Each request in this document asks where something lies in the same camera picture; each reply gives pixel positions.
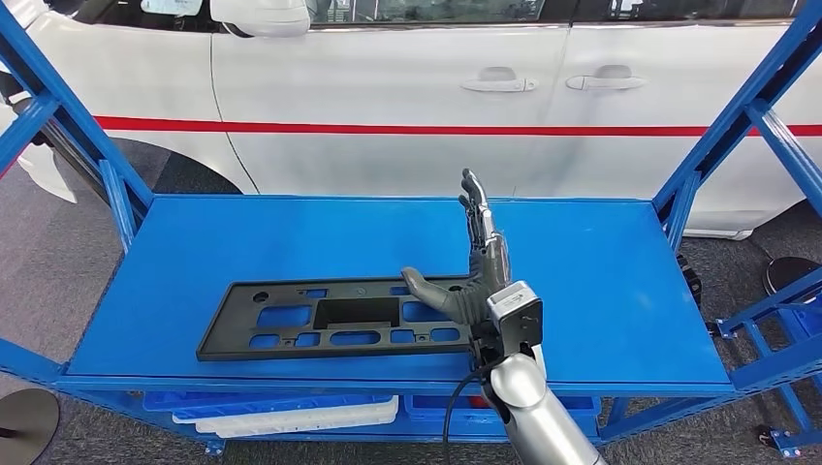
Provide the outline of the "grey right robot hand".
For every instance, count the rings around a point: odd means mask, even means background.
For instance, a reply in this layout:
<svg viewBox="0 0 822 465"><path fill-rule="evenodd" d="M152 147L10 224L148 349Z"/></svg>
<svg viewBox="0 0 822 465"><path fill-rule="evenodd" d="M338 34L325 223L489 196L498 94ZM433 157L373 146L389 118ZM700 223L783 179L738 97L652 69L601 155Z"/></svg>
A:
<svg viewBox="0 0 822 465"><path fill-rule="evenodd" d="M511 283L505 238L495 226L485 189L470 169L462 171L463 193L458 200L466 215L469 237L468 277L456 291L429 282L415 268L401 271L411 295L461 325L475 325L488 317L487 298Z"/></svg>

